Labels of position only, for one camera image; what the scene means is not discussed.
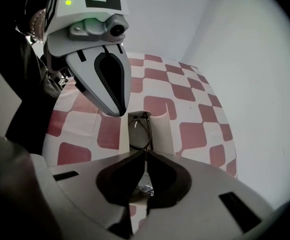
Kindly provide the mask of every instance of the gray surface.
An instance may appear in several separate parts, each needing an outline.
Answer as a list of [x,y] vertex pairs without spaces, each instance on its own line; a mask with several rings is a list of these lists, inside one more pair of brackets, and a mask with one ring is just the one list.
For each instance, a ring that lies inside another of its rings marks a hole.
[[229,240],[239,237],[243,232],[218,197],[228,192],[234,192],[261,219],[272,213],[271,207],[257,193],[224,171],[180,156],[160,154],[185,167],[192,176],[192,186],[177,205],[152,209],[134,239]]
[[[131,84],[131,67],[127,54],[121,46],[123,53],[120,53],[116,44],[106,45],[106,48],[111,54],[117,56],[124,67],[124,93],[125,93],[125,105],[128,107],[129,97],[130,97],[130,84]],[[104,53],[104,48],[101,46],[84,49],[83,53],[86,57],[86,61],[82,62],[76,52],[66,56],[66,63],[77,78],[85,87],[86,91],[83,94],[91,100],[98,108],[100,108],[104,113],[119,117],[120,113],[118,107],[110,97],[106,88],[102,84],[99,76],[97,75],[94,62],[99,54]],[[109,71],[115,70],[115,68],[108,68]]]
[[61,228],[64,240],[119,240],[81,212],[64,194],[52,177],[44,158],[31,154],[36,177],[42,194]]
[[[179,203],[170,208],[152,209],[132,239],[254,239],[279,216],[253,190],[211,165],[160,152],[185,167],[192,186]],[[41,156],[32,155],[36,175],[65,239],[118,239],[103,227],[121,218],[122,208],[109,204],[95,184],[98,172],[129,153],[93,162],[47,168]],[[55,182],[52,174],[77,171],[79,176]],[[220,201],[219,195],[234,192],[263,221],[247,234]]]
[[111,35],[110,31],[116,25],[123,26],[125,30],[129,27],[124,16],[118,14],[113,15],[105,22],[95,18],[87,18],[71,25],[68,28],[68,37],[74,41],[97,42],[103,40],[116,44],[122,42],[125,38],[124,34]]
[[71,202],[84,214],[104,228],[109,228],[120,221],[124,207],[107,202],[96,185],[96,177],[105,167],[115,164],[134,153],[136,152],[116,155],[93,162],[59,165],[49,169],[53,175],[70,171],[78,172],[78,176],[60,180],[57,182],[58,185]]

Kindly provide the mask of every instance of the table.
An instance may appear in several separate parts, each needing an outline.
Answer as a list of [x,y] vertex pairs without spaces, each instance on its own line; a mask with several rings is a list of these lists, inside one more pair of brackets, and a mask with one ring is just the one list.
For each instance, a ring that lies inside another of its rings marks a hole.
[[[127,53],[128,112],[170,116],[176,156],[211,164],[237,177],[236,150],[225,112],[198,68],[149,54]],[[81,163],[119,154],[121,118],[105,115],[69,80],[53,109],[42,155],[47,165]],[[133,228],[146,216],[130,206]]]

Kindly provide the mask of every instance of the eyeglasses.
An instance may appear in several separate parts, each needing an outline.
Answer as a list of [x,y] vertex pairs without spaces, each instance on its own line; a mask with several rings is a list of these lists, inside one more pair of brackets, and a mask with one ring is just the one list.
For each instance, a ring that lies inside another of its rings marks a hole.
[[129,146],[134,150],[153,149],[151,125],[146,112],[128,124]]

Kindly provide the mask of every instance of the black slot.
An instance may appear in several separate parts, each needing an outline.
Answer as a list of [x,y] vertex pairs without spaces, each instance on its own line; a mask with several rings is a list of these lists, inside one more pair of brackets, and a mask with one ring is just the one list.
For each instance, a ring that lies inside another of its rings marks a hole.
[[117,44],[117,46],[118,46],[118,49],[119,49],[120,54],[123,54],[123,51],[122,51],[122,49],[120,47],[120,44]]
[[61,180],[65,180],[65,179],[77,176],[77,175],[79,175],[78,172],[72,170],[72,171],[53,175],[53,177],[54,177],[55,181],[61,181]]
[[244,233],[253,229],[261,222],[261,220],[233,192],[221,194],[219,198]]
[[79,56],[81,62],[85,62],[85,61],[86,61],[85,54],[83,53],[82,50],[78,50],[78,51],[77,51],[77,54],[78,54],[78,56]]

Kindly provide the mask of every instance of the black cloth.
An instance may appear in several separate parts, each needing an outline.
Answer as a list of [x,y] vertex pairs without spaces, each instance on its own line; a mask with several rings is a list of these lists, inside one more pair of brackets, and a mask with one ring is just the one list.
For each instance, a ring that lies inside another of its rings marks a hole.
[[22,103],[6,137],[30,153],[40,155],[49,118],[61,90],[47,76],[45,65],[37,58],[26,37],[16,30],[10,32],[10,37],[8,50],[2,52],[0,44],[0,73]]
[[16,25],[24,28],[30,14],[43,9],[47,0],[29,0],[27,16],[25,1],[0,0],[0,73],[22,100],[6,137],[30,153],[41,154],[50,115],[61,90],[48,77],[45,65],[25,35],[15,30]]

